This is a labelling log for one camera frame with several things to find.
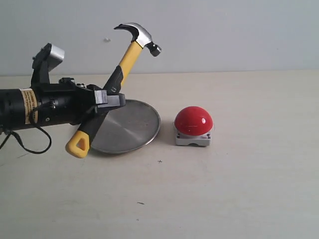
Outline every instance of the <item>claw hammer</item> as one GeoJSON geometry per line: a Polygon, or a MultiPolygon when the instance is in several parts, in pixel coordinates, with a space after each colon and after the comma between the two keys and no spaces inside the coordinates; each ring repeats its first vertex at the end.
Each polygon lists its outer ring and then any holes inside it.
{"type": "MultiPolygon", "coordinates": [[[[120,24],[114,29],[127,30],[132,34],[133,38],[120,63],[103,87],[103,90],[107,90],[107,93],[110,95],[119,93],[121,86],[124,84],[126,77],[144,47],[150,50],[152,56],[158,56],[161,52],[161,48],[153,43],[152,36],[148,31],[137,23],[130,22],[120,24]]],[[[82,122],[78,130],[66,144],[66,151],[75,157],[84,158],[106,115],[107,113],[82,122]]]]}

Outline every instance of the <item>white table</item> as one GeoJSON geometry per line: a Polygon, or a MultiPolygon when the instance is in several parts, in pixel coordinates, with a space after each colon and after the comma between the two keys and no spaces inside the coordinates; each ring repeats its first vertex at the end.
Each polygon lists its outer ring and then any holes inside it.
{"type": "MultiPolygon", "coordinates": [[[[97,85],[107,78],[75,76],[97,85]]],[[[2,77],[0,87],[29,81],[2,77]]],[[[142,149],[74,158],[64,150],[70,125],[46,128],[53,145],[43,155],[8,141],[0,238],[318,237],[319,71],[130,75],[123,93],[161,116],[158,137],[142,149]],[[190,105],[214,119],[207,148],[174,146],[172,122],[190,105]]],[[[47,144],[35,129],[19,133],[29,148],[47,144]]]]}

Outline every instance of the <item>wire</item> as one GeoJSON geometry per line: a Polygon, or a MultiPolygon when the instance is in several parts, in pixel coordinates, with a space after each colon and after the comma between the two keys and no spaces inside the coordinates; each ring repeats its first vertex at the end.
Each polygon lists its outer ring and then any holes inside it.
{"type": "Polygon", "coordinates": [[[13,137],[15,137],[16,141],[18,141],[18,143],[20,144],[20,146],[27,152],[29,153],[33,153],[33,154],[42,154],[42,153],[45,153],[46,151],[49,150],[49,148],[51,147],[52,145],[52,138],[51,136],[49,135],[49,133],[47,131],[45,131],[44,129],[42,129],[35,121],[34,121],[34,118],[33,118],[33,115],[36,111],[38,111],[39,109],[43,108],[43,107],[46,107],[46,106],[49,106],[51,104],[51,102],[47,102],[47,103],[44,103],[38,107],[35,107],[31,113],[29,114],[29,121],[30,123],[35,127],[37,128],[38,130],[40,130],[41,132],[43,132],[48,138],[49,138],[49,145],[47,146],[47,148],[43,151],[33,151],[33,150],[30,150],[30,149],[27,149],[26,147],[24,147],[23,145],[23,142],[22,142],[22,139],[20,137],[20,135],[17,133],[17,132],[14,132],[12,130],[9,131],[8,135],[5,137],[4,141],[2,142],[2,144],[0,145],[0,149],[2,149],[2,147],[5,145],[5,143],[7,142],[7,140],[9,139],[9,137],[12,135],[13,137]]]}

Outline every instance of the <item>round metal disc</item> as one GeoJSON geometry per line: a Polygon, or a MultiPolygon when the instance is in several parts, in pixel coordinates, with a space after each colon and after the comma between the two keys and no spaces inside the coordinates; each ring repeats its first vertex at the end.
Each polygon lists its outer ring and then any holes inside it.
{"type": "Polygon", "coordinates": [[[126,105],[109,111],[91,147],[111,154],[125,153],[150,143],[160,130],[160,116],[150,105],[126,100],[126,105]]]}

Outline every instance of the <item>warning label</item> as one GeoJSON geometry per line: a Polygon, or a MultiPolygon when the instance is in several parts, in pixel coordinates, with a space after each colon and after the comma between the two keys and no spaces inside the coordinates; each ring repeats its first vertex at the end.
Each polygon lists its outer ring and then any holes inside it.
{"type": "MultiPolygon", "coordinates": [[[[38,106],[36,101],[36,97],[34,91],[32,89],[20,89],[23,100],[24,100],[24,108],[25,108],[25,124],[30,124],[29,121],[29,114],[31,111],[38,106]]],[[[38,111],[33,114],[34,122],[37,123],[38,121],[38,111]]]]}

